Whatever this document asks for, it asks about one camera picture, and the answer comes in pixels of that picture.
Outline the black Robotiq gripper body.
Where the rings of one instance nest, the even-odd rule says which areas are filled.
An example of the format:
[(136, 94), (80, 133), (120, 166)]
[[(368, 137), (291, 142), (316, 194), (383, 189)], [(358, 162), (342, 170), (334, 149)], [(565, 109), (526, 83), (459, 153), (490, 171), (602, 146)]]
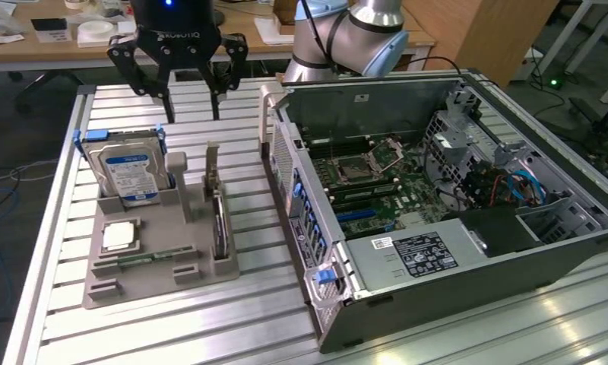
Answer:
[(222, 45), (214, 3), (138, 0), (131, 6), (138, 25), (138, 48), (158, 64), (171, 70), (206, 65)]

